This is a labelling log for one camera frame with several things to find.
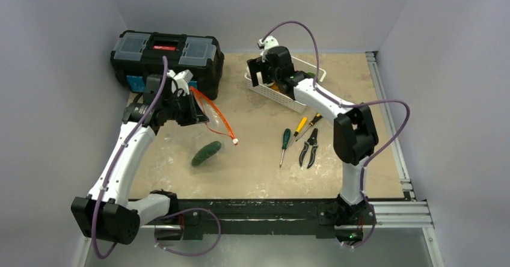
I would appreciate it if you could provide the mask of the dark green cucumber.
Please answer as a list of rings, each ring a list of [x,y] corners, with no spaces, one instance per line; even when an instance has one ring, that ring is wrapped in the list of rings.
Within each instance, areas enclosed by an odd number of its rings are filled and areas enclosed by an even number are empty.
[[[209,144],[203,146],[191,160],[191,165],[193,167],[198,167],[208,159],[216,155],[222,149],[222,143],[220,141],[212,141]]]

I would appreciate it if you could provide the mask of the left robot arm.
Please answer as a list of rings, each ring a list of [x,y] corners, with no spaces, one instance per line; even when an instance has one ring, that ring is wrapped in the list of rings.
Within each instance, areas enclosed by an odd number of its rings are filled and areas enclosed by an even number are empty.
[[[180,126],[206,123],[190,91],[188,70],[165,76],[150,75],[143,93],[124,109],[120,134],[107,165],[85,197],[75,197],[72,214],[87,238],[130,244],[141,226],[161,220],[172,224],[179,218],[177,197],[168,191],[152,191],[129,200],[129,193],[149,145],[161,126],[174,120]]]

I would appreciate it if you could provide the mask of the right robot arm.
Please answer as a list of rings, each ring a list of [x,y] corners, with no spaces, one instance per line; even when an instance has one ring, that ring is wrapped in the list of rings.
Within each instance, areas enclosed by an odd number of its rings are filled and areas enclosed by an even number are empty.
[[[379,143],[371,110],[335,96],[317,83],[317,76],[297,70],[288,48],[276,46],[247,61],[253,86],[277,85],[284,96],[313,108],[333,127],[333,149],[342,161],[343,180],[337,214],[352,223],[367,206],[366,168]]]

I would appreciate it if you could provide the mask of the clear zip top bag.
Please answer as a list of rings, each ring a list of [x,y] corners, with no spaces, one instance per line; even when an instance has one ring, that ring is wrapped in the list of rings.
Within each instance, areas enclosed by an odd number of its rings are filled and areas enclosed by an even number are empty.
[[[239,144],[239,140],[235,135],[230,123],[226,116],[221,112],[219,107],[214,104],[205,94],[198,91],[195,87],[190,87],[190,92],[196,98],[201,110],[209,117],[209,122],[206,123],[207,128],[217,135],[226,136],[234,146]]]

